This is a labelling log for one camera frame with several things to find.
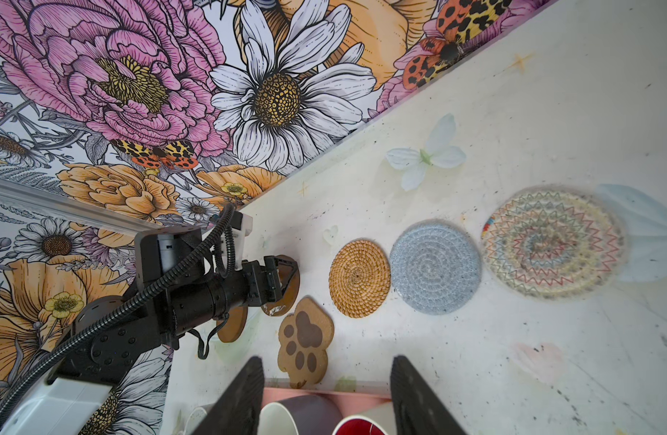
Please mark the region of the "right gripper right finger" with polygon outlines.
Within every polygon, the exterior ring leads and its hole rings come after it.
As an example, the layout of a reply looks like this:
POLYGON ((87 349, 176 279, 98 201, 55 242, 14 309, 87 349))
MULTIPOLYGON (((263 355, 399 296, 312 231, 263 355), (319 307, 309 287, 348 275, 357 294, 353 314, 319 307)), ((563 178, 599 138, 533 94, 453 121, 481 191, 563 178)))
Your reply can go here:
POLYGON ((404 355, 395 356, 393 359, 390 386, 398 434, 466 434, 404 355))

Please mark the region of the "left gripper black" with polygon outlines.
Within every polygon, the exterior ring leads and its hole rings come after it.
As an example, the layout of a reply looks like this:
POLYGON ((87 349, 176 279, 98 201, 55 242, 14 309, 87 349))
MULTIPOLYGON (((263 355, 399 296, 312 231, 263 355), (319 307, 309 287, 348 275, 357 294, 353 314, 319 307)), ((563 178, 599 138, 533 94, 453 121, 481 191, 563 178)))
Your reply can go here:
POLYGON ((238 306, 293 305, 300 290, 297 261, 285 255, 265 263, 244 261, 229 277, 207 275, 170 292, 172 327, 176 334, 228 315, 238 306))

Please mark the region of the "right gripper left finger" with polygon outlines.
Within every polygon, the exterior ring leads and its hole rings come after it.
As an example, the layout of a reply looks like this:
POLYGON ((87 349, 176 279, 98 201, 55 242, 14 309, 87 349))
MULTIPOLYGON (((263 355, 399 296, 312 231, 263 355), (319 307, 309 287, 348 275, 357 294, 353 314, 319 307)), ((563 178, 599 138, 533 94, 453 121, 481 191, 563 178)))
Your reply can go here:
POLYGON ((265 389, 260 357, 251 357, 193 435, 257 435, 265 389))

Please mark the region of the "dark brown round wooden coaster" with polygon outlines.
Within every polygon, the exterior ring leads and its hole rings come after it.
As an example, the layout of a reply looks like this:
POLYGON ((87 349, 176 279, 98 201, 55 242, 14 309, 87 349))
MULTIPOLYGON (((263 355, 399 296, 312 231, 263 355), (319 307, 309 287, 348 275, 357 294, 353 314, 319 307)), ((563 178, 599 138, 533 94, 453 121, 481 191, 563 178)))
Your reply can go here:
POLYGON ((283 297, 277 302, 269 302, 261 306, 265 315, 281 317, 286 315, 295 302, 300 289, 300 271, 297 261, 285 255, 275 257, 278 261, 277 271, 280 283, 285 286, 283 297))

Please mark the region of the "red inside white mug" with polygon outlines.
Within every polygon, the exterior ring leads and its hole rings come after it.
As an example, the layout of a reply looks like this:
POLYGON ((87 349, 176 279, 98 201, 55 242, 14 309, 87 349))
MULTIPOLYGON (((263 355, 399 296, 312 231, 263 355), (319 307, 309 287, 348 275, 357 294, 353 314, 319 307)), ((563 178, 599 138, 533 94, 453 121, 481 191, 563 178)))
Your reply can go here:
POLYGON ((332 432, 333 435, 396 435, 397 433, 391 402, 343 418, 332 432))

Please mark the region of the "light brown round wooden coaster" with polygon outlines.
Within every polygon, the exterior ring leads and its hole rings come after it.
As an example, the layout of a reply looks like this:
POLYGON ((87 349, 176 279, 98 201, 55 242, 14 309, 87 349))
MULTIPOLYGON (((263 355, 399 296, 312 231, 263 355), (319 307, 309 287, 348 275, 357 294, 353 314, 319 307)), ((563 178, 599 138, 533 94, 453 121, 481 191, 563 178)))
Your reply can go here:
POLYGON ((217 332, 219 341, 230 344, 236 342, 242 335, 248 320, 248 307, 237 306, 228 313, 224 326, 217 332))

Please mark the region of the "light blue woven coaster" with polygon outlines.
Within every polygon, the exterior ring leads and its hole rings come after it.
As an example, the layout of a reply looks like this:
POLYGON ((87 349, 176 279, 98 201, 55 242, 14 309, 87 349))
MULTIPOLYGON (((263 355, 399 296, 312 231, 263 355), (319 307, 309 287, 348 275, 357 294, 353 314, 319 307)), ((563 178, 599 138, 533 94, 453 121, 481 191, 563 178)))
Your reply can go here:
POLYGON ((424 315, 447 315, 480 287, 480 253, 471 238, 447 221, 407 228, 389 256, 391 285, 404 303, 424 315))

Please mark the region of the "multicolour woven round coaster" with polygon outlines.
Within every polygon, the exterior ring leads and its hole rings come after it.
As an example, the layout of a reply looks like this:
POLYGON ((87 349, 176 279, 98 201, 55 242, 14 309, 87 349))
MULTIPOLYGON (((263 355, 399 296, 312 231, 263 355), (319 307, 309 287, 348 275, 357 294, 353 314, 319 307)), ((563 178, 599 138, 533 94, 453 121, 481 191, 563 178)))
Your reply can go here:
POLYGON ((524 297, 585 297, 628 257, 624 223, 592 195, 569 188, 522 190, 484 224, 481 250, 496 279, 524 297))

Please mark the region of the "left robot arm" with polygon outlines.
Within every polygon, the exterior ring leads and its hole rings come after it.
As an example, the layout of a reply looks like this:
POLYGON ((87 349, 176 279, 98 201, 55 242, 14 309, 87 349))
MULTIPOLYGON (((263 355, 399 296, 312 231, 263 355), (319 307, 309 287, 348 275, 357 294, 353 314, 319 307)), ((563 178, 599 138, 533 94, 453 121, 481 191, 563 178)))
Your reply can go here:
POLYGON ((140 355, 173 349, 210 320, 222 329, 235 308, 280 301, 298 266, 285 257, 241 258, 237 224, 159 228, 135 238, 137 277, 123 297, 83 309, 54 351, 16 382, 0 406, 0 434, 77 433, 140 355))

